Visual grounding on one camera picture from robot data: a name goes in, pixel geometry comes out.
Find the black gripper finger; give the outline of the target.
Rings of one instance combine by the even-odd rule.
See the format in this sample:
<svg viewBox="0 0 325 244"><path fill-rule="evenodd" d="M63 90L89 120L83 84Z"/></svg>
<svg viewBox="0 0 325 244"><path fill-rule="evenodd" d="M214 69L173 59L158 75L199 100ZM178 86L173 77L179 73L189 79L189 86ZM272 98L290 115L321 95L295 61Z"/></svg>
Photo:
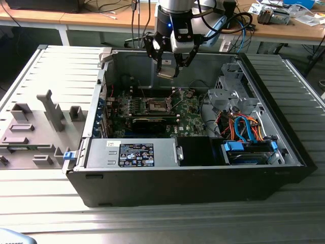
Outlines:
<svg viewBox="0 0 325 244"><path fill-rule="evenodd" d="M176 44L173 45L173 54L176 61L176 68L174 77L177 77L180 71L180 67L188 67L192 60L194 59L197 51L199 49L198 45L191 44ZM188 53L187 58L183 58L182 54Z"/></svg>
<svg viewBox="0 0 325 244"><path fill-rule="evenodd" d="M148 57L157 62L156 73L159 73L162 66L162 55L166 49L166 40L164 37L156 39L156 36L153 35L145 35L143 40Z"/></svg>

